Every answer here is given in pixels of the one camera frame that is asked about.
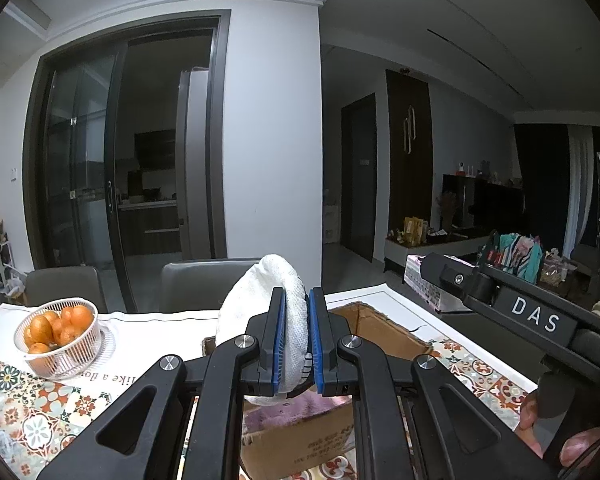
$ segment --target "open cardboard box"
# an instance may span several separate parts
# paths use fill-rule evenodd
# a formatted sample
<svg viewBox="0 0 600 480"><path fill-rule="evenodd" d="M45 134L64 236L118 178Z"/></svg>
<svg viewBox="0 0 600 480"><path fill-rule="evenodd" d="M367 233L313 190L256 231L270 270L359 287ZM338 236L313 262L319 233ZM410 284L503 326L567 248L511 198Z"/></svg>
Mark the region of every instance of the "open cardboard box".
<svg viewBox="0 0 600 480"><path fill-rule="evenodd" d="M414 359L430 353L431 347L408 332L404 327L389 320L371 306L355 302L331 310L347 319L353 334L376 343L387 355ZM205 353L213 350L212 340L205 340ZM288 403L280 404L280 413L293 410L292 404L305 402L302 396L314 396L305 392ZM245 412L266 410L245 402ZM326 411L312 413L289 425L266 427L242 435L240 461L242 469L252 480L278 480L294 473L317 466L354 447L353 411L350 397Z"/></svg>

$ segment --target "white cloth item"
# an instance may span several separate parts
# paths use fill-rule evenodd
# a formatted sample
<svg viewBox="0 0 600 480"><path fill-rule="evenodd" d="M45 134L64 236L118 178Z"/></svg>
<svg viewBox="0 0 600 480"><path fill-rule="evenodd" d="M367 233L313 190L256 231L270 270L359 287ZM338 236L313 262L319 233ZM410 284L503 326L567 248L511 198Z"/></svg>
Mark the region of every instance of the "white cloth item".
<svg viewBox="0 0 600 480"><path fill-rule="evenodd" d="M279 393L275 397L247 397L252 404L279 404L286 394L302 382L307 350L307 306L302 280L282 256L268 254L247 270L227 295L218 314L216 346L244 334L251 316L269 310L276 286L286 291L286 327L283 370Z"/></svg>

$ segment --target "triangular cutout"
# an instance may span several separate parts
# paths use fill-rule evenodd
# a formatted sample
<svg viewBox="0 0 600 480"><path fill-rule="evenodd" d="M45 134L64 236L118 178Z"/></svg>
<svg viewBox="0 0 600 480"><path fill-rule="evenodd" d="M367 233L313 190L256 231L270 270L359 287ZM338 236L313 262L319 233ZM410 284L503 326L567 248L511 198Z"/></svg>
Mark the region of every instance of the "triangular cutout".
<svg viewBox="0 0 600 480"><path fill-rule="evenodd" d="M454 389L442 386L440 397L464 453L475 453L497 444L500 437L496 429L484 420Z"/></svg>
<svg viewBox="0 0 600 480"><path fill-rule="evenodd" d="M156 389L142 389L120 414L110 421L98 434L96 441L124 455L136 448L149 408L154 401Z"/></svg>

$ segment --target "blue gripper pad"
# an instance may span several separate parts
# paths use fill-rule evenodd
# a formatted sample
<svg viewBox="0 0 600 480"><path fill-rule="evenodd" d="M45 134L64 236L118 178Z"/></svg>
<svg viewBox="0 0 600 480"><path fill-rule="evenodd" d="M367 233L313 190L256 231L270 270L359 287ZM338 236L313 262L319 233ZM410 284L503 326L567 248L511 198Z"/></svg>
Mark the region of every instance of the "blue gripper pad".
<svg viewBox="0 0 600 480"><path fill-rule="evenodd" d="M278 323L276 325L276 339L273 345L273 367L271 371L271 381L273 385L273 394L277 394L282 382L282 367L284 363L286 335L286 292L282 292L280 297L280 310L278 311Z"/></svg>
<svg viewBox="0 0 600 480"><path fill-rule="evenodd" d="M318 315L315 308L314 290L309 291L309 337L311 348L314 353L314 383L318 393L322 393L324 387L324 375L322 374L322 343L320 341L320 329L318 328Z"/></svg>

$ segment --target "white sheer curtain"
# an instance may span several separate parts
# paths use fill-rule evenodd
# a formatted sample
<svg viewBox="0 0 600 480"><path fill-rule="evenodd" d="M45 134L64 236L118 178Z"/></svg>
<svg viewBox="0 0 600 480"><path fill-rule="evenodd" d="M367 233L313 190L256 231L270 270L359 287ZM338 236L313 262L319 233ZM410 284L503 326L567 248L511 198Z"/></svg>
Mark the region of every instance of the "white sheer curtain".
<svg viewBox="0 0 600 480"><path fill-rule="evenodd" d="M587 225L593 194L593 133L591 126L569 124L570 186L567 227L562 254L570 256Z"/></svg>

